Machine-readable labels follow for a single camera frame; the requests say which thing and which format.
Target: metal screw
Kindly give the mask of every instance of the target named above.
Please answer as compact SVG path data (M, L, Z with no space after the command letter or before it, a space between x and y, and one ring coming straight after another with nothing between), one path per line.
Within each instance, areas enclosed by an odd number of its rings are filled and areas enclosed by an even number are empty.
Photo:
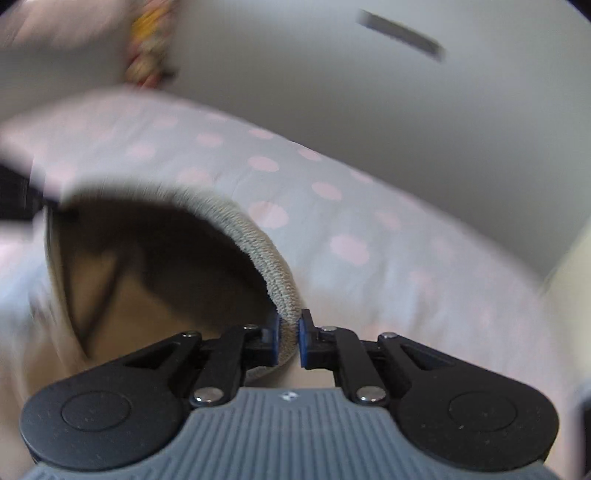
M357 398L364 403L375 403L386 398L386 392L383 388L368 385L357 390Z
M193 398L198 403L209 404L221 400L223 391L216 387L198 388L193 392Z

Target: polka dot fabric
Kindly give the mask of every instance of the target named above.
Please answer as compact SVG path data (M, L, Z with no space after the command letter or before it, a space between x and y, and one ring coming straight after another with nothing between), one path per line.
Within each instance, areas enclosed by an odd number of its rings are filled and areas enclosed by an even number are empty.
M231 197L285 257L317 324L366 339L393 330L541 389L562 415L550 462L574 464L571 370L540 285L459 222L320 152L160 92L94 92L18 118L0 137L33 158L56 195L76 182L133 179Z

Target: ribbed rubber surface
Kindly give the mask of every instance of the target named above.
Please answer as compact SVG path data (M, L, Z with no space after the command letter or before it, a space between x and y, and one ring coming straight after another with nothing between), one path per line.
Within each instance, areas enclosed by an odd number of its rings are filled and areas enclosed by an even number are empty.
M196 410L158 454L126 468L78 473L39 464L23 480L556 480L541 463L505 473L461 471L412 446L389 414L338 388L242 388Z

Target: black circular joint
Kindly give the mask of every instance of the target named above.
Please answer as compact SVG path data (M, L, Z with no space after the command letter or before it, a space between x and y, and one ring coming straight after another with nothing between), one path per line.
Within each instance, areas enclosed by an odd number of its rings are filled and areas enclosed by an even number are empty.
M183 420L181 402L155 370L107 364L31 397L22 409L21 434L35 460L97 472L158 452Z
M95 391L76 395L61 409L65 422L82 432L116 427L129 416L129 401L118 393Z
M454 398L449 414L462 429L472 432L496 432L511 425L517 416L505 397L487 392L469 392Z
M394 411L404 436L464 470L502 472L548 455L558 415L545 396L477 367L425 372Z

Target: white wall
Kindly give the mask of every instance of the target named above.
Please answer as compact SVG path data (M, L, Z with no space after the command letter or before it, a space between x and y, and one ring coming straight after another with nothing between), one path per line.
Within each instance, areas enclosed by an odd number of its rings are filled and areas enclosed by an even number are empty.
M0 49L0 122L69 95L121 82L128 25L74 50Z
M173 92L411 191L545 274L591 214L591 25L560 0L185 0ZM356 23L436 39L439 63Z
M591 382L591 225L554 273L547 295L570 335L582 378Z

